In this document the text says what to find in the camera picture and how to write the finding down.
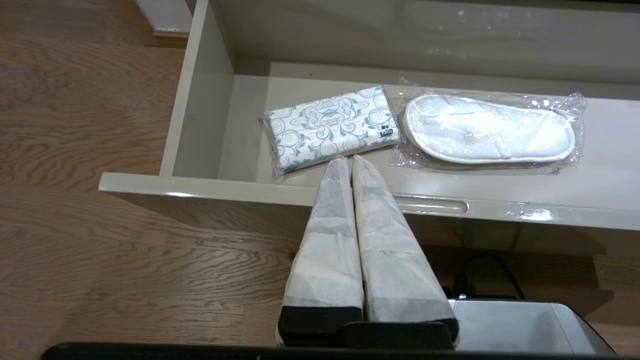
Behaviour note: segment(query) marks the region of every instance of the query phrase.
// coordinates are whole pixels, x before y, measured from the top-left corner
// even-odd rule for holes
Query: hardwood floor
[[[275,344],[302,228],[243,209],[187,224],[97,191],[104,171],[159,172],[184,50],[143,42],[110,1],[0,0],[1,359],[63,341]],[[425,250],[448,286],[473,253]],[[640,354],[640,261],[500,256],[530,299]],[[513,291],[478,267],[479,290]]]

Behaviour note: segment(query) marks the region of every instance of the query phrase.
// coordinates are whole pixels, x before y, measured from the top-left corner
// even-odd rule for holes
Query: drawer handle slot
[[[410,214],[465,214],[469,210],[466,202],[438,199],[417,195],[394,195],[400,210]]]

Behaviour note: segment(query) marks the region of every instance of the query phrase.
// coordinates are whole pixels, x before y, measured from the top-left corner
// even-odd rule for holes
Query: open drawer
[[[581,91],[589,98],[584,155],[557,176],[434,174],[389,166],[390,148],[365,154],[403,211],[639,230],[640,43],[631,29],[637,30],[640,13],[614,10],[422,0],[198,0],[160,174],[105,173],[100,190],[185,221],[198,213],[265,211],[277,221],[304,222],[325,166],[273,181],[257,119],[265,110],[377,83],[393,97],[402,75],[435,88]],[[580,38],[566,41],[573,35]],[[545,42],[545,51],[531,51],[523,41]],[[616,44],[623,44],[627,57],[601,58],[622,47]]]

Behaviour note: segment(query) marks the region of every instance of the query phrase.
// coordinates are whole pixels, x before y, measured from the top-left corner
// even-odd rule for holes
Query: electrical cord
[[[522,299],[525,300],[525,296],[524,296],[524,292],[522,292],[522,289],[520,288],[520,285],[518,284],[518,281],[516,280],[516,277],[513,275],[513,273],[511,272],[511,270],[509,269],[509,267],[507,266],[507,264],[504,263],[504,261],[501,258],[498,258],[496,255],[493,254],[489,254],[489,253],[482,253],[482,254],[476,254],[474,256],[472,256],[471,258],[468,258],[464,265],[462,265],[462,274],[460,274],[459,276],[457,276],[456,278],[456,284],[454,284],[454,289],[455,290],[466,290],[466,287],[468,286],[468,278],[467,278],[467,267],[469,264],[471,264],[471,262],[477,260],[477,259],[482,259],[482,258],[489,258],[489,259],[493,259],[495,262],[497,262],[500,267],[502,268],[502,271],[505,273],[505,275],[507,275],[507,277],[509,278],[509,280],[511,281],[511,283],[513,284],[513,287],[515,288],[516,292],[518,293],[518,296]]]

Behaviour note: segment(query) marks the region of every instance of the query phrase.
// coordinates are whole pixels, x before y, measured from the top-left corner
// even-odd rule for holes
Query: white slipper
[[[559,113],[453,95],[415,98],[403,122],[415,146],[453,163],[557,161],[575,147],[571,124]]]

